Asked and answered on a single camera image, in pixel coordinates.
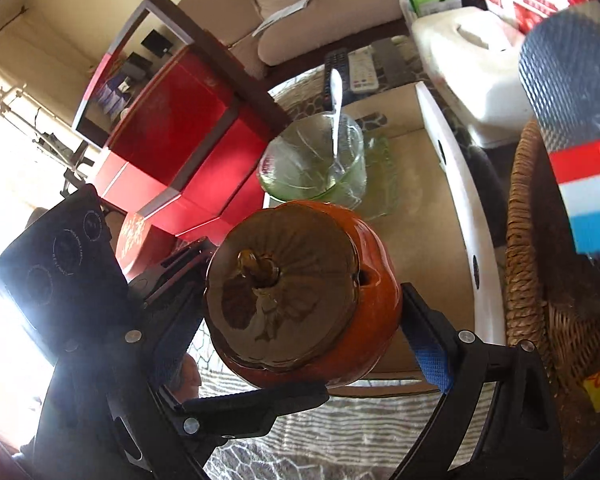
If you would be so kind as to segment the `orange persimmon ceramic jar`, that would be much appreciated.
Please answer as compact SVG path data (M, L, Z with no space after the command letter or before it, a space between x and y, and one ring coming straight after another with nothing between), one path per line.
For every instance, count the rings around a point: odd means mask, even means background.
M204 319L251 385L361 379L390 346L402 292L380 237L350 209L295 200L235 226L213 254Z

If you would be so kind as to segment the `green square glass plate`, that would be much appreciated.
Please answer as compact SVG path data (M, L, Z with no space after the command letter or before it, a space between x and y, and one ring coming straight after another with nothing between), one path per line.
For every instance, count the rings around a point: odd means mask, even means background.
M396 165L389 153L385 136L364 136L366 193L356 208L351 209L365 220L385 216L393 211L398 199Z

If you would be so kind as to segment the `clear glass leaf bowl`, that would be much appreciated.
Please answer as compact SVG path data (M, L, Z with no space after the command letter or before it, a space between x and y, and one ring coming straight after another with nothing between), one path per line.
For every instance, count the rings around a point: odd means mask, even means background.
M346 114L339 124L332 113L299 119L268 144L258 179L282 203L314 200L354 209L366 193L363 131Z

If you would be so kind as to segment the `patterned grey white tablecloth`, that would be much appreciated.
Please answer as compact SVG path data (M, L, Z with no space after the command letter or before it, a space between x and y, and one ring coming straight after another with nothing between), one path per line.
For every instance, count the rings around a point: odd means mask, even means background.
M394 44L415 76L411 84L428 88L465 156L498 265L506 229L500 179L434 88L413 39L396 37ZM318 408L279 417L263 437L231 440L213 451L204 470L212 479L385 479L414 445L439 398L439 391L419 377L404 336L396 334L373 373L354 385L352 396L333 394Z

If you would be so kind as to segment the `wicker basket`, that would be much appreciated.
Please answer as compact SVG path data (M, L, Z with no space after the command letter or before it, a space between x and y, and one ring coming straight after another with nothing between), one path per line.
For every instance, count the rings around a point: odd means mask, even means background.
M600 355L600 272L574 249L540 127L516 147L507 206L505 328L534 343L556 389L580 386Z

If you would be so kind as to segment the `round red lacquer box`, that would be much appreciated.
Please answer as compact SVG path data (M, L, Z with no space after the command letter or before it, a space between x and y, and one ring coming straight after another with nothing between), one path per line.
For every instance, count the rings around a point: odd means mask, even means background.
M175 245L173 234L154 226L140 214L127 214L118 237L116 258L130 282L150 266L168 258Z

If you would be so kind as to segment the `white cardboard tray box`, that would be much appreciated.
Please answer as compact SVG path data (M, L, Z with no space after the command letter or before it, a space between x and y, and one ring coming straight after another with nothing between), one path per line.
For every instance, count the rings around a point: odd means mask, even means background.
M384 242L396 279L413 284L456 330L505 344L501 282L486 214L465 156L428 88L407 84L344 111L364 136L388 139L396 206L364 220Z

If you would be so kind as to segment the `red tiered octagonal box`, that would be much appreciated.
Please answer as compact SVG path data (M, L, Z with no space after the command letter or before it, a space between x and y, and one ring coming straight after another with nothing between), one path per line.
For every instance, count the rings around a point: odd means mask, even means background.
M85 130L86 109L148 15L184 46L144 85L111 132ZM97 66L73 127L102 144L91 184L111 206L192 242L220 244L263 205L260 158L290 123L261 81L171 0L143 0Z

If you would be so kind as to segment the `metal spoon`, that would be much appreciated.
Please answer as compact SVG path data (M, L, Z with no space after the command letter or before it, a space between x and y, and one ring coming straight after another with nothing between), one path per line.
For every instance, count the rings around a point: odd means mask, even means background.
M342 174L343 168L339 160L339 130L343 98L343 82L336 68L330 71L330 96L332 97L332 159L335 174Z

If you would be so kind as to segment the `white remote control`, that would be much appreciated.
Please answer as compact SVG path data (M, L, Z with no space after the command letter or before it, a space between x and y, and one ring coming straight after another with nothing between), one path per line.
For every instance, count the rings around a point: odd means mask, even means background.
M372 51L369 48L348 54L350 89L355 94L376 92L379 80L375 70Z

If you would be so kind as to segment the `black remote control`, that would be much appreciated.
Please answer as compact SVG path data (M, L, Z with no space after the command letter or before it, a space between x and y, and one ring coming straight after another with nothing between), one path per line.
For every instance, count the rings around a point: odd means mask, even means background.
M342 105L349 101L349 51L346 48L328 52L324 59L323 106L332 110L332 97L340 96Z

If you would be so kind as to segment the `red white blue box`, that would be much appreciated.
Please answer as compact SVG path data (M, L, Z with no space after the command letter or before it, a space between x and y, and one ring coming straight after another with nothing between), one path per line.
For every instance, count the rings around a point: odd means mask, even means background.
M600 3L553 14L528 33L519 73L579 254L600 254Z

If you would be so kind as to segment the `white tissue pack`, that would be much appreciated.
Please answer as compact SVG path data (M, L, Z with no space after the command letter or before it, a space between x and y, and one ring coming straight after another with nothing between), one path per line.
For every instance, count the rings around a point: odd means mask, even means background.
M471 141L480 148L515 143L532 118L518 74L524 35L474 6L419 18L411 34L422 67Z

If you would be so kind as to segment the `dark grey remote control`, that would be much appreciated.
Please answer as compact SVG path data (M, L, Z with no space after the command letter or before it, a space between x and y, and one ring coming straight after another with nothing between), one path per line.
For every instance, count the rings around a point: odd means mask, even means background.
M401 87L404 84L410 84L414 80L413 72L391 38L374 41L372 48L390 88Z

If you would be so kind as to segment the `beige sofa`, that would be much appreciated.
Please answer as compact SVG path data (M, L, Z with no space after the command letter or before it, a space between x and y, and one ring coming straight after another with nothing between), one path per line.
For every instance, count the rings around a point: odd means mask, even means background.
M181 0L247 73L275 86L322 64L331 50L354 50L405 36L399 0Z

